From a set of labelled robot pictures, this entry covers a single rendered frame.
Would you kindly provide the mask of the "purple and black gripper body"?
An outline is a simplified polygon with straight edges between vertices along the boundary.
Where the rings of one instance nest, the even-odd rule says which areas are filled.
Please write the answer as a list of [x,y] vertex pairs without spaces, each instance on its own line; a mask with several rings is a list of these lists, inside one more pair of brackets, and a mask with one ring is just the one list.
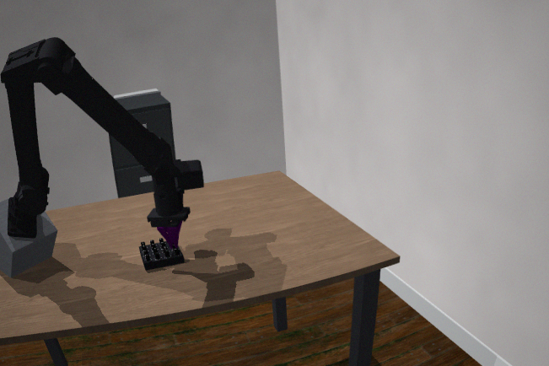
[[165,198],[156,194],[155,202],[157,209],[153,208],[147,216],[151,227],[177,227],[180,221],[185,222],[188,219],[191,212],[189,207],[183,207],[179,212],[176,191],[166,194]]

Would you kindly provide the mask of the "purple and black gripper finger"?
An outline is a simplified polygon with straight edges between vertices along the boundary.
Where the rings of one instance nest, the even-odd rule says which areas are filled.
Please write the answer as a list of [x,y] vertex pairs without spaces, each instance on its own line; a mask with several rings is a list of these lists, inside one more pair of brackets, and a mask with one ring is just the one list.
[[173,248],[173,239],[170,232],[170,228],[168,227],[157,227],[157,230],[162,234],[162,236],[166,239],[167,243],[170,246],[170,249]]
[[[174,242],[174,245],[175,245],[175,248],[178,247],[178,241],[179,241],[179,233],[180,233],[180,227],[182,225],[182,221],[180,221],[179,223],[179,230],[178,230],[178,226],[177,227],[170,227],[170,232],[171,232],[171,235],[172,235],[172,239],[173,239],[173,242]],[[177,236],[176,236],[176,232],[177,233]]]

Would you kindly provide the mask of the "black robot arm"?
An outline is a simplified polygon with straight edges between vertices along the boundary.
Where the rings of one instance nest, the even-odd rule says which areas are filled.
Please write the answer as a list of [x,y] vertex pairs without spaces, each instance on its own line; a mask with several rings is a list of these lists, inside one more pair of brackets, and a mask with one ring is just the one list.
[[63,40],[52,37],[9,53],[1,72],[19,167],[17,192],[8,199],[8,236],[34,239],[37,215],[48,205],[49,173],[40,164],[34,83],[44,84],[54,95],[65,94],[124,146],[152,176],[154,194],[165,198],[176,191],[179,212],[185,190],[204,187],[201,161],[173,160],[171,146],[95,81],[75,54]]

